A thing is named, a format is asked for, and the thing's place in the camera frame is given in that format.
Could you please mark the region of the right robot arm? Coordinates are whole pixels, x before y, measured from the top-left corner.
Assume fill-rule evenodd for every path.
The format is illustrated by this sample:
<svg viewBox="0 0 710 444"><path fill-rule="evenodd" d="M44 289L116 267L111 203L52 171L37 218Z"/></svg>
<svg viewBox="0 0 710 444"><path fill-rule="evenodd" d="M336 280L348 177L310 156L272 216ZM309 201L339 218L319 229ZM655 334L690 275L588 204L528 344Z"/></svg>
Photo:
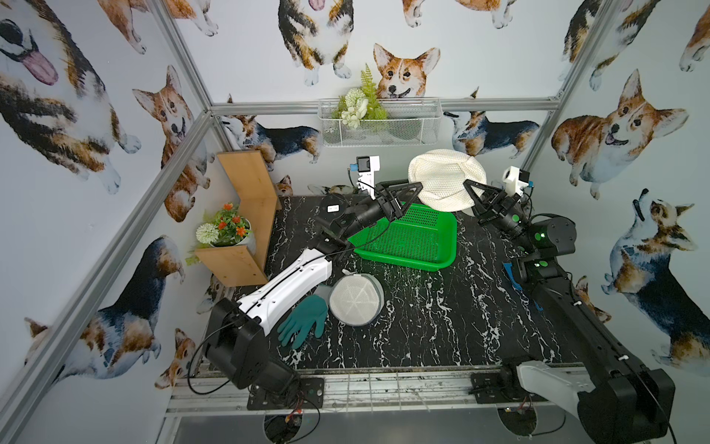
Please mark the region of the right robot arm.
<svg viewBox="0 0 710 444"><path fill-rule="evenodd" d="M590 381L566 377L538 361L516 367L523 390L538 394L575 416L595 443L639 443L674 433L670 413L675 384L661 369L648 368L606 328L575 292L558 257L575 251L575 223L565 216L529 218L521 194L472 179L463 183L473 214L523 252L505 268L512 283L540 305L577 349Z"/></svg>

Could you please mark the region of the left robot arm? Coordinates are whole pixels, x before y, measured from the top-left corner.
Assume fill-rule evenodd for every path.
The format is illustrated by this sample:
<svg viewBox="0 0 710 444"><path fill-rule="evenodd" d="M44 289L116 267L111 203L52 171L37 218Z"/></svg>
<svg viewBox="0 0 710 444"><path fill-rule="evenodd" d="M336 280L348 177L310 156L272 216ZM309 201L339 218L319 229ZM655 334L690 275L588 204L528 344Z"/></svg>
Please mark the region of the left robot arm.
<svg viewBox="0 0 710 444"><path fill-rule="evenodd" d="M334 260L358 248L351 237L382 219L392 223L403 218L422 190L421 183L403 179L381 182L372 197L354 202L340 194L324 196L315 218L318 233L295 262L240 301L226 299L214 306L200 345L206 360L240 389L266 376L272 363L267 336L275 323L330 278Z"/></svg>

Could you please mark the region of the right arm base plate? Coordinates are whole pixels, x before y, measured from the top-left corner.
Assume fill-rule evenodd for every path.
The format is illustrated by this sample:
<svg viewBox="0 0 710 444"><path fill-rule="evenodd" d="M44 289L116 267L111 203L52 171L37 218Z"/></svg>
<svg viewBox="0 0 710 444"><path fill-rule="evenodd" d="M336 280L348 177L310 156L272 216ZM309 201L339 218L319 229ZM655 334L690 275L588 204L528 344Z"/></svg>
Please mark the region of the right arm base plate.
<svg viewBox="0 0 710 444"><path fill-rule="evenodd" d="M540 395L524 390L516 377L502 375L501 373L472 373L470 375L471 389L477 403L517 403L524 399L533 403L545 403L547 399Z"/></svg>

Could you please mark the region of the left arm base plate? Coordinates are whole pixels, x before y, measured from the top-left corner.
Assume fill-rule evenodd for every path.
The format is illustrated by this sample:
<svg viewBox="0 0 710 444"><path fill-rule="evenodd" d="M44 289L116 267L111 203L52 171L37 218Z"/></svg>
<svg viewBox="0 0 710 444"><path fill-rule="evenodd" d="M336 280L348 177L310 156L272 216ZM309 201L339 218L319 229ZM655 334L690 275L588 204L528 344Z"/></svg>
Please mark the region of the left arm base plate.
<svg viewBox="0 0 710 444"><path fill-rule="evenodd" d="M249 411L294 410L324 404L325 379L321 377L296 377L291 381L255 383L250 388L247 402Z"/></svg>

